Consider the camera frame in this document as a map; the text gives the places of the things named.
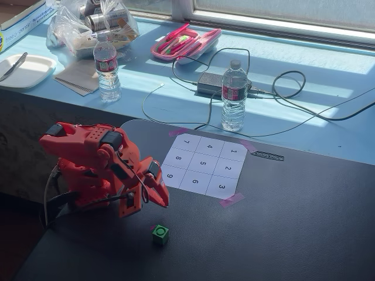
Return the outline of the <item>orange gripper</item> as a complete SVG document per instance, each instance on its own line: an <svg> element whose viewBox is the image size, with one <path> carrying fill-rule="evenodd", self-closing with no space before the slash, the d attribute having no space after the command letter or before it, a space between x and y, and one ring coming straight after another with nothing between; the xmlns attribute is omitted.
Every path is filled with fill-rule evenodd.
<svg viewBox="0 0 375 281"><path fill-rule="evenodd" d="M141 180L141 187L146 187L149 200L161 207L167 208L169 206L169 191L163 180L159 162L152 157L146 157L141 160L137 176Z"/></svg>

